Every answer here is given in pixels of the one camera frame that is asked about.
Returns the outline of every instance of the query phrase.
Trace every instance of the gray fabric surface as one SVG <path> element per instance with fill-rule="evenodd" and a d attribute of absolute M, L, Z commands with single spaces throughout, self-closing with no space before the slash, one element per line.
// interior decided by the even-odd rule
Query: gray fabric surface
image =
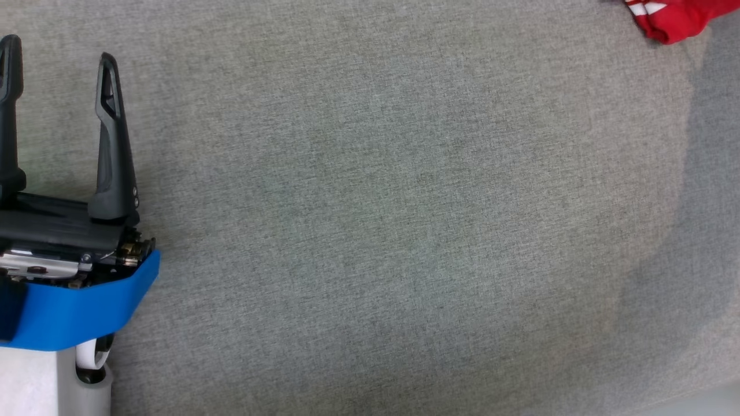
<path fill-rule="evenodd" d="M 117 415 L 620 415 L 740 375 L 740 15 L 8 1 L 32 192 L 93 191 L 118 58 L 160 278 Z"/>

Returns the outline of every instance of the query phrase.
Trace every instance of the white cable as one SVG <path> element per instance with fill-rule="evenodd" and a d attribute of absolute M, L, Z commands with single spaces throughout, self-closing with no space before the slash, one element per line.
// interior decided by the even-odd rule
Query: white cable
<path fill-rule="evenodd" d="M 81 343 L 75 348 L 77 353 L 77 367 L 81 369 L 99 370 L 105 364 L 105 360 L 108 359 L 110 350 L 102 352 L 95 352 L 95 345 L 98 340 L 89 340 Z"/>

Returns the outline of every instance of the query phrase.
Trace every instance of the blue plastic cover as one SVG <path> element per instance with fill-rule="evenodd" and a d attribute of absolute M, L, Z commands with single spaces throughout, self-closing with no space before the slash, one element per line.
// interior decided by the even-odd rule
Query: blue plastic cover
<path fill-rule="evenodd" d="M 27 284 L 16 336 L 0 346 L 60 351 L 117 332 L 157 278 L 160 259 L 154 251 L 131 277 L 84 289 Z"/>

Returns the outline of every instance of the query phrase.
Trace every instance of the white floor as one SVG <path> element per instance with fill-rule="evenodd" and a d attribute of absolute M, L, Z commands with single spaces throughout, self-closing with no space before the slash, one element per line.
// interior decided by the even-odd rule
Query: white floor
<path fill-rule="evenodd" d="M 738 416 L 740 383 L 688 397 L 635 416 Z"/>

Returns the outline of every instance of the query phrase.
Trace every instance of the red sock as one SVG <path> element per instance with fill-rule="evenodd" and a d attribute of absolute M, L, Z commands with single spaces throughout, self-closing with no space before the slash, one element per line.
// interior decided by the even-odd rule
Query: red sock
<path fill-rule="evenodd" d="M 715 17 L 740 8 L 740 0 L 627 0 L 648 38 L 672 44 L 698 35 Z"/>

